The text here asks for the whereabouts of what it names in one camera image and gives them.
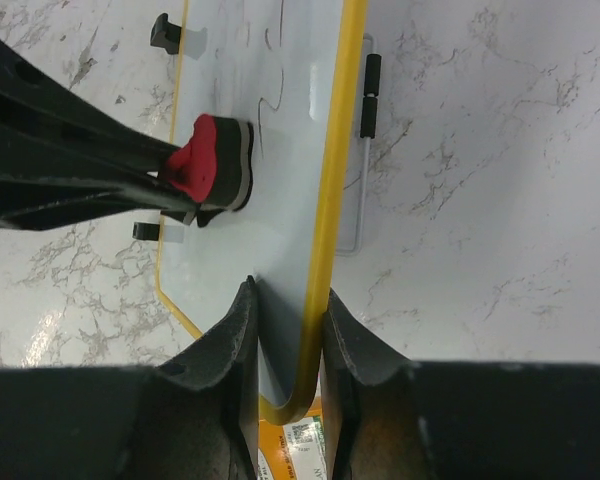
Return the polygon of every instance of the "white marble countertop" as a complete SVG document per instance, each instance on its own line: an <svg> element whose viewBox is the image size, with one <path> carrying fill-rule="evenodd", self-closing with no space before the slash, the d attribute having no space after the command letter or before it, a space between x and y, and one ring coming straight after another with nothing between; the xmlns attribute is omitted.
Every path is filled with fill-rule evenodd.
<svg viewBox="0 0 600 480"><path fill-rule="evenodd" d="M0 0L0 37L165 138L174 61L148 37L181 8ZM365 243L336 291L413 358L600 362L600 0L371 0L368 31ZM131 239L141 217L0 231L0 365L157 363L190 342L153 291L155 246Z"/></svg>

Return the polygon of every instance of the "black foam grip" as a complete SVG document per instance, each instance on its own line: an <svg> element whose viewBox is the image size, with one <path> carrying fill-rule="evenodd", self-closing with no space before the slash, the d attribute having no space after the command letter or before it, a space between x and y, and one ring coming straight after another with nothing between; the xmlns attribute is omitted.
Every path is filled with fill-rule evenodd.
<svg viewBox="0 0 600 480"><path fill-rule="evenodd" d="M377 53L367 55L367 64L364 69L364 95L380 94L380 68L382 57Z"/></svg>
<svg viewBox="0 0 600 480"><path fill-rule="evenodd" d="M360 138L376 138L376 117L378 115L378 99L364 97L362 99L362 118L360 119Z"/></svg>

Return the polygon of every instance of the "yellow corner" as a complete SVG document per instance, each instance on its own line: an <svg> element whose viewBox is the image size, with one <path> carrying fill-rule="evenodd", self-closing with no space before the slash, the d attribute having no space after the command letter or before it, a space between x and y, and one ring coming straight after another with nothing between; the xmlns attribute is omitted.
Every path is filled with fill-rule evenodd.
<svg viewBox="0 0 600 480"><path fill-rule="evenodd" d="M182 36L180 51L184 49L188 0L184 3L182 20ZM260 414L268 422L283 425L302 418L313 402L316 379L320 367L320 350L322 349L322 315L327 310L331 272L336 251L338 222L342 205L342 189L344 187L351 122L356 94L356 82L360 66L360 52L364 35L367 0L344 0L338 54L333 79L329 121L320 180L320 195L316 212L316 228L309 265L309 281L305 300L302 341L298 355L296 381L291 397L284 405L277 407L260 396ZM173 143L175 131L176 108L180 87L180 70L182 54L178 56L176 88L173 100L170 141ZM158 259L156 262L156 290L158 298L169 308L184 328L194 337L202 336L200 330L160 289L160 256L162 252L162 232L164 219L160 222L160 240Z"/></svg>

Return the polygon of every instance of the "yellow whiteboard border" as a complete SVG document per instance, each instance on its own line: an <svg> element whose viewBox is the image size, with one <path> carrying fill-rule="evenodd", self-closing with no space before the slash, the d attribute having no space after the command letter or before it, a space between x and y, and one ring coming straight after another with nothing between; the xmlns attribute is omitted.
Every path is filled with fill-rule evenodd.
<svg viewBox="0 0 600 480"><path fill-rule="evenodd" d="M189 2L185 0L180 52L184 51L188 8ZM298 355L296 381L289 400L280 407L273 405L263 396L260 396L260 415L268 422L277 425L301 419L311 406L315 394L320 367L320 351L322 349L322 315L327 311L329 303L331 273L338 238L339 222L337 219L340 218L342 190L347 170L349 140L353 121L356 82L351 81L351 79L358 78L366 13L367 0L344 0L331 106L329 109L329 121L327 124L322 176L320 179L320 193L316 211L316 227L309 264L309 279L305 298L302 340ZM171 143L173 143L175 132L181 68L182 53L178 55L171 134L169 137ZM160 288L160 257L162 253L163 227L164 218L161 218L158 258L156 262L156 291L158 298L182 323L184 328L197 339L202 336L202 332Z"/></svg>

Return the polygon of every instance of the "barcode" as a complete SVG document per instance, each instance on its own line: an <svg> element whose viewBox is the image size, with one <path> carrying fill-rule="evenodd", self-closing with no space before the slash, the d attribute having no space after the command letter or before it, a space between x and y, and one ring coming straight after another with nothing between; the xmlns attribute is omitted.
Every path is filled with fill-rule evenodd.
<svg viewBox="0 0 600 480"><path fill-rule="evenodd" d="M293 433L293 443L311 443L313 442L313 435L311 435L310 423L305 425L292 425L291 432Z"/></svg>

